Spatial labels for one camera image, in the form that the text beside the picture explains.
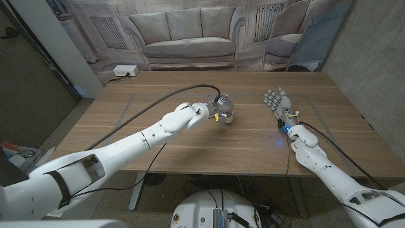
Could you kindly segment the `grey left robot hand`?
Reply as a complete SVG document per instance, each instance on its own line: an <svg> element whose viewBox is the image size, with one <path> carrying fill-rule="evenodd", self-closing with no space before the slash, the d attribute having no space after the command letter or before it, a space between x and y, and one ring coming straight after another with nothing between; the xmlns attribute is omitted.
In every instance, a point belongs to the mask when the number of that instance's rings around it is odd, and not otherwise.
<svg viewBox="0 0 405 228"><path fill-rule="evenodd" d="M214 118L216 122L230 124L234 120L234 104L229 100L227 94L219 97L218 101L214 103L216 96L206 103L209 110L209 118Z"/></svg>

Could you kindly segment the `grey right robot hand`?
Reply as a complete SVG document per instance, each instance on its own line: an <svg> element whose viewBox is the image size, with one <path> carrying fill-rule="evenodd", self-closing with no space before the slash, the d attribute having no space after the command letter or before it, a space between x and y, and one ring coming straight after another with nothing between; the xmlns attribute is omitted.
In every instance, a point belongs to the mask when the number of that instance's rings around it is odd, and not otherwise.
<svg viewBox="0 0 405 228"><path fill-rule="evenodd" d="M288 127L297 125L296 117L290 116L294 114L291 110L290 99L281 86L279 87L278 94L272 90L268 90L264 94L264 97L264 103L271 108L277 120L282 121Z"/></svg>

